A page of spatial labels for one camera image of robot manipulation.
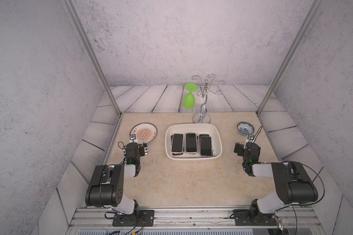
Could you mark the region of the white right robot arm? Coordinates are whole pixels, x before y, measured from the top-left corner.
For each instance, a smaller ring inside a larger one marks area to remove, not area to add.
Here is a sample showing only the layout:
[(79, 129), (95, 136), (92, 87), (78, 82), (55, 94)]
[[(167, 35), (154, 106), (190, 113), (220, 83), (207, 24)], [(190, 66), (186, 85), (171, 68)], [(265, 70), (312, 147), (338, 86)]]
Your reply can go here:
[(310, 205), (318, 201), (318, 191), (299, 162), (261, 163), (261, 148), (248, 142), (235, 144), (234, 153), (243, 158), (242, 167), (251, 177), (274, 180), (275, 191), (261, 199), (255, 199), (247, 211), (234, 210), (231, 217), (236, 225), (276, 225), (275, 213), (290, 205)]

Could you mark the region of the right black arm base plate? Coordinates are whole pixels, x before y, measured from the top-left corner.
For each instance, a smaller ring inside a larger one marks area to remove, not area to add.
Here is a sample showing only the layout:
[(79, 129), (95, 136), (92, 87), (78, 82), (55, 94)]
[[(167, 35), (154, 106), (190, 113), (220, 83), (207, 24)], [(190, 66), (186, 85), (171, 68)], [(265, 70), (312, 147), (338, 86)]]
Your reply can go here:
[(229, 216), (236, 226), (276, 226), (277, 222), (271, 214), (261, 214), (250, 210), (233, 210)]

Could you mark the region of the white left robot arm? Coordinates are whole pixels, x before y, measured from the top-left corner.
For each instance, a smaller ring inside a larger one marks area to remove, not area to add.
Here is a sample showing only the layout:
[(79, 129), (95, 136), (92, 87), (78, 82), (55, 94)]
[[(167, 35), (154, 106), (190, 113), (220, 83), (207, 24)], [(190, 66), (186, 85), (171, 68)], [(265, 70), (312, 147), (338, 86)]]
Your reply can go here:
[(139, 216), (137, 201), (124, 194), (124, 180), (139, 175), (141, 157), (148, 154), (148, 145), (132, 142), (124, 146), (123, 151), (123, 163), (95, 167), (85, 194), (85, 203), (87, 206), (108, 208), (122, 215)]

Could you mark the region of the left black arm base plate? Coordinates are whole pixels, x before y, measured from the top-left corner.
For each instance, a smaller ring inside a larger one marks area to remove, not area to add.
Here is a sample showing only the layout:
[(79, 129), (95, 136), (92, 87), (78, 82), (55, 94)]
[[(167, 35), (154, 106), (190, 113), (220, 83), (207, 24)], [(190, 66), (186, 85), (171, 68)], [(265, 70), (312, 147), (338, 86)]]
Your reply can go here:
[(154, 225), (154, 210), (139, 210), (136, 214), (126, 215), (115, 213), (113, 217), (113, 227), (152, 227)]

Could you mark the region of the phone with purple clear case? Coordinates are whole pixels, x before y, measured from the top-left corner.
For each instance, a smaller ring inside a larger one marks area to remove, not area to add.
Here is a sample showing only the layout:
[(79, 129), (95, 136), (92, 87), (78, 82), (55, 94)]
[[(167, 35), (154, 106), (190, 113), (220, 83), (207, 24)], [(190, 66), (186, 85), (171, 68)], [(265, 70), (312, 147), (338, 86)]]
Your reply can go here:
[(200, 138), (200, 155), (202, 157), (212, 157), (212, 139), (211, 137)]

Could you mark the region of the white plastic storage box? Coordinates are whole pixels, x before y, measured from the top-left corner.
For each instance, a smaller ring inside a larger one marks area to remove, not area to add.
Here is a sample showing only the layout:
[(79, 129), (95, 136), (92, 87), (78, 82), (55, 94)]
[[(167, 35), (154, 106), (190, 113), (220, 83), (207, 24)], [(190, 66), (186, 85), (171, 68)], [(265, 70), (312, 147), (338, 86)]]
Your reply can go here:
[(218, 129), (212, 124), (176, 124), (165, 135), (165, 151), (174, 161), (205, 161), (223, 153)]

